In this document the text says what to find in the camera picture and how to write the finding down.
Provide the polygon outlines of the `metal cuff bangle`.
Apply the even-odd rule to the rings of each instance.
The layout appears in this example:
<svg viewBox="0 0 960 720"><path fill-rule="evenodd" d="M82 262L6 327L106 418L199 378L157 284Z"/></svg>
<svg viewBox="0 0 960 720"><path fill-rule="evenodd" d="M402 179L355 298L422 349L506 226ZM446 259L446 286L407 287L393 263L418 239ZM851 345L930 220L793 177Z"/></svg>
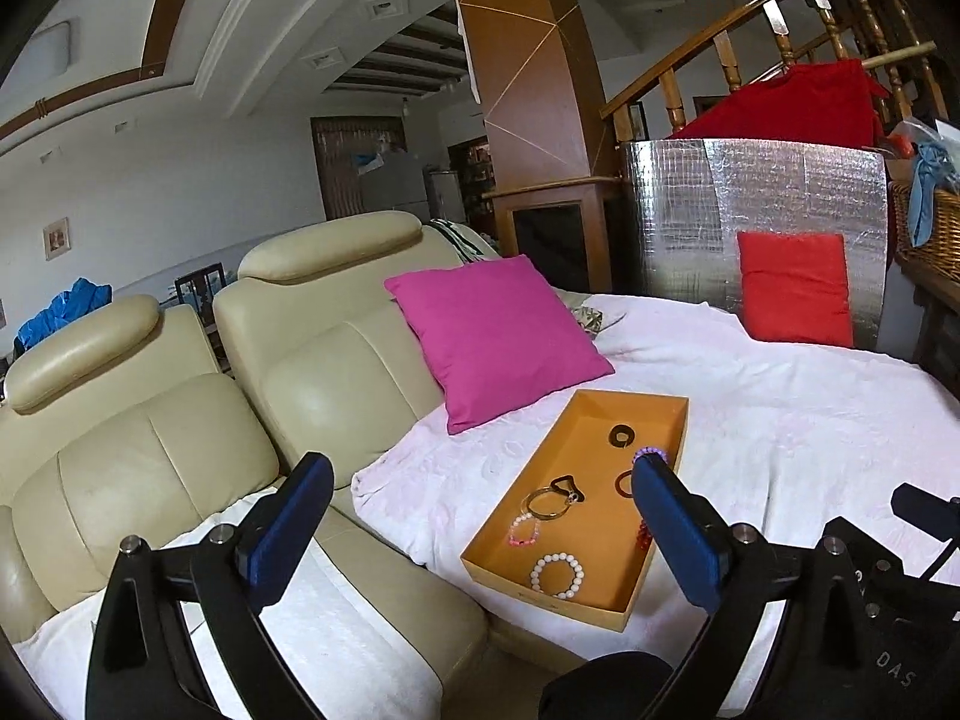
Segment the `metal cuff bangle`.
<svg viewBox="0 0 960 720"><path fill-rule="evenodd" d="M576 493L547 486L534 489L526 496L523 512L539 522L551 522L565 515L578 502L579 496Z"/></svg>

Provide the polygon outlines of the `orange cardboard tray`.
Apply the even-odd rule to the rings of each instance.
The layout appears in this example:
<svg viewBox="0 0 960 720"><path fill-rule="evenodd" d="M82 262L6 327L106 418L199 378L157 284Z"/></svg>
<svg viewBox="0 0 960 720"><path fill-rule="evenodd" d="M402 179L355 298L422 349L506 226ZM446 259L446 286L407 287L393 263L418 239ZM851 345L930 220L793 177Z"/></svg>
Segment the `orange cardboard tray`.
<svg viewBox="0 0 960 720"><path fill-rule="evenodd" d="M473 582L512 600L620 632L651 564L652 536L631 499L633 460L656 449L679 465L690 401L667 395L578 390L460 555ZM608 444L615 424L633 444ZM534 489L579 496L551 522L524 514Z"/></svg>

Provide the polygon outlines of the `white textured blanket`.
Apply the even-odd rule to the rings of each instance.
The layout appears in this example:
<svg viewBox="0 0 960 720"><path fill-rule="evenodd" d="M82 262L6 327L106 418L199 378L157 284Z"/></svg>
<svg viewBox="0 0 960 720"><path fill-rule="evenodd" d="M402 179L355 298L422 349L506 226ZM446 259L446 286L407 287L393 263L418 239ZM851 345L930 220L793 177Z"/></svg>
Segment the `white textured blanket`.
<svg viewBox="0 0 960 720"><path fill-rule="evenodd" d="M729 520L747 520L775 541L811 544L820 525L833 515L854 520L867 533L900 551L908 567L923 567L932 559L934 543L916 528L890 514L889 494L903 479L923 483L935 493L958 493L958 405L928 374L906 362L885 356L808 344L760 343L729 314L706 305L680 304L660 299L594 298L590 307L612 319L596 341L602 355L612 359L615 374L599 382L612 394L675 395L688 400L686 438L682 439L679 476L693 493L704 494ZM387 406L374 406L374 397L386 403L387 367L374 362L373 347L361 341L361 322L340 322L293 348L291 355L270 371L274 380L304 374L300 383L345 382L347 395L357 394L371 415L386 415ZM467 577L460 553L478 535L494 504L517 481L524 463L534 455L573 395L547 395L534 405L511 411L485 426L459 436L446 433L446 408L438 406L416 424L411 416L400 427L410 427L398 440L398 449L382 450L386 460L374 457L372 470L353 475L348 502L356 500L359 520L376 535L398 546L416 564L436 569L461 589L470 585L482 601L493 601L494 611L507 611L511 622L534 624L537 635L562 645L576 655L599 656L622 650L646 650L678 665L693 644L704 612L683 600L677 582L662 557L652 558L643 588L623 632L602 631L574 622L506 595L482 589ZM293 406L283 406L293 414ZM428 678L427 662L413 656L407 645L387 644L387 634L374 633L347 601L347 590L334 590L327 567L317 582L322 600L337 600L350 624L356 622L359 642L370 642L376 656L371 665L387 671L371 686L361 686L370 671L347 676L345 660L336 661L331 683L346 689L343 718L439 718L439 681ZM14 611L13 642L29 642L23 655L44 653L34 633L52 616L67 639L57 640L49 660L28 661L49 671L55 700L66 700L65 717L83 718L86 665L76 660L89 655L93 645L94 613L99 596L83 601L73 617L55 617L43 611L37 622L27 611Z"/></svg>

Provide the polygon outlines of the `beige leather sofa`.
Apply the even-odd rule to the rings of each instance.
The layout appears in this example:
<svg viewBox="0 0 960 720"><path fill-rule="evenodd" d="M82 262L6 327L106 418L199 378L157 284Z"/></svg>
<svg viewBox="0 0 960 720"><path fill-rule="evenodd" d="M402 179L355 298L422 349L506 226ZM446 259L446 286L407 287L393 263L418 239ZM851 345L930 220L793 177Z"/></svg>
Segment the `beige leather sofa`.
<svg viewBox="0 0 960 720"><path fill-rule="evenodd" d="M384 283L482 250L475 232L405 211L314 224L245 255L215 302L222 344L194 310L128 296L11 366L2 629L51 709L85 711L122 538L195 543L311 447L348 479L438 405ZM263 619L332 718L529 718L545 684L578 665L366 532L345 494Z"/></svg>

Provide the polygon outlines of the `red pillow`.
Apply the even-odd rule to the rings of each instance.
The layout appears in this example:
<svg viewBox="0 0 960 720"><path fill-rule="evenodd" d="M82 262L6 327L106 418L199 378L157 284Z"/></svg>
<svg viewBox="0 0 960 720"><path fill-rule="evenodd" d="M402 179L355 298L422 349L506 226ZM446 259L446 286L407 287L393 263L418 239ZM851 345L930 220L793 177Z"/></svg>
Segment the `red pillow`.
<svg viewBox="0 0 960 720"><path fill-rule="evenodd" d="M758 341L853 348L841 234L740 231L742 321Z"/></svg>

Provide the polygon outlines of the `magenta pillow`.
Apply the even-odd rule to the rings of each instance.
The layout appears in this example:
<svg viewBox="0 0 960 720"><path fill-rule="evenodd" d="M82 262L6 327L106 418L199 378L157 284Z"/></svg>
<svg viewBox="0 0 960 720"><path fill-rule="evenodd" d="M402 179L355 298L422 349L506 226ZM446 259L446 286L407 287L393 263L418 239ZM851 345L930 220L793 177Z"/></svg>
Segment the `magenta pillow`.
<svg viewBox="0 0 960 720"><path fill-rule="evenodd" d="M613 372L524 255L410 271L384 288L441 385L451 436Z"/></svg>

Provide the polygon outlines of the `blue plastic bag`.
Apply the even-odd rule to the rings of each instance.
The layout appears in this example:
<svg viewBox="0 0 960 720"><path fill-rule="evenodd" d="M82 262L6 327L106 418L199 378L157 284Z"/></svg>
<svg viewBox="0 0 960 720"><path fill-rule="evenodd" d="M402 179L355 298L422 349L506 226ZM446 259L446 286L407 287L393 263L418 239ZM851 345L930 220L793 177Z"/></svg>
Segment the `blue plastic bag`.
<svg viewBox="0 0 960 720"><path fill-rule="evenodd" d="M59 332L94 310L112 301L112 286L78 278L70 288L57 294L47 307L26 320L16 333L14 351L24 353L53 333Z"/></svg>

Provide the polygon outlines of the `silver foil insulation panel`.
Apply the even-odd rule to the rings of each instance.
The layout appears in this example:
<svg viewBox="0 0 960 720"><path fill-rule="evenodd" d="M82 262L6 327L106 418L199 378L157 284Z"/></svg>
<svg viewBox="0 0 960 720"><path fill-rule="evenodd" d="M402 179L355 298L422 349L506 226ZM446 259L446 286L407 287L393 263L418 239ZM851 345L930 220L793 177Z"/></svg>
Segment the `silver foil insulation panel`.
<svg viewBox="0 0 960 720"><path fill-rule="evenodd" d="M740 231L834 232L844 238L854 344L874 348L889 252L880 154L755 138L633 140L622 154L643 293L737 312Z"/></svg>

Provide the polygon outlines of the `blue cloth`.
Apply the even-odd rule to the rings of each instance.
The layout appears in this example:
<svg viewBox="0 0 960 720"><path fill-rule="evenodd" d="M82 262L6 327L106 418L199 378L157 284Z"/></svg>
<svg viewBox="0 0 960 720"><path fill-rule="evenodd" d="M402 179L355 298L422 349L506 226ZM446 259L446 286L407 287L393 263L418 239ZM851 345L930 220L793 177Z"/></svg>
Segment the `blue cloth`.
<svg viewBox="0 0 960 720"><path fill-rule="evenodd" d="M944 187L958 187L957 167L947 148L940 142L917 143L907 213L908 238L913 247L929 242L934 229L935 191Z"/></svg>

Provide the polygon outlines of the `red cloth on railing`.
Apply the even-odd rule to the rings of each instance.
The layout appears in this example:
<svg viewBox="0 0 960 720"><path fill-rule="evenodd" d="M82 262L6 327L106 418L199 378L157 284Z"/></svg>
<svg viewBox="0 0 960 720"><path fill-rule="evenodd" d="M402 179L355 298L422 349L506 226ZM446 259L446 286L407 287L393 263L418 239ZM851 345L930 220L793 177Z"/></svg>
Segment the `red cloth on railing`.
<svg viewBox="0 0 960 720"><path fill-rule="evenodd" d="M754 138L867 148L882 138L877 101L890 93L856 59L794 65L716 103L679 138Z"/></svg>

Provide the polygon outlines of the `wooden pillar cabinet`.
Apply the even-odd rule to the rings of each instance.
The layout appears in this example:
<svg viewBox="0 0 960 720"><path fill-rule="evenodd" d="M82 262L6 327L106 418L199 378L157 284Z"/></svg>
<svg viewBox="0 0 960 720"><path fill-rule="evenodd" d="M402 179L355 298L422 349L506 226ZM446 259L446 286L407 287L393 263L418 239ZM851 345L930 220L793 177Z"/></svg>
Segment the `wooden pillar cabinet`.
<svg viewBox="0 0 960 720"><path fill-rule="evenodd" d="M578 0L455 0L477 82L501 252L521 252L516 216L573 206L589 288L612 289L605 202L619 195L604 87Z"/></svg>

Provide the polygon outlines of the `wooden stair railing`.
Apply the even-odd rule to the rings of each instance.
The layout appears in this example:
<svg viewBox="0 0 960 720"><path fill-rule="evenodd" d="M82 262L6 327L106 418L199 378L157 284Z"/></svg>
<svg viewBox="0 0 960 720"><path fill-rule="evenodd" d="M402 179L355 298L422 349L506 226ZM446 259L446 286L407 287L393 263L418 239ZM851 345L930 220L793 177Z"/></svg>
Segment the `wooden stair railing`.
<svg viewBox="0 0 960 720"><path fill-rule="evenodd" d="M651 135L640 119L658 104L672 133L718 99L773 80L789 68L856 59L889 96L878 101L891 127L910 115L958 112L958 71L949 43L910 0L745 0L656 60L601 107L620 142Z"/></svg>

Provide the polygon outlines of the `framed wall picture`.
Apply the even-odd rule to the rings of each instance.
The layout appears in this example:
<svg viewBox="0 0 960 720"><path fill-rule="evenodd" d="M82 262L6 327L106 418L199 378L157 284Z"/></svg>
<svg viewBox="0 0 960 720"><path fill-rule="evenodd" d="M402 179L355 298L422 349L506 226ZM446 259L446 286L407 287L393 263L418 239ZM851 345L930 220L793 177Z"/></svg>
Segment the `framed wall picture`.
<svg viewBox="0 0 960 720"><path fill-rule="evenodd" d="M44 257L50 262L71 250L70 221L60 218L43 229Z"/></svg>

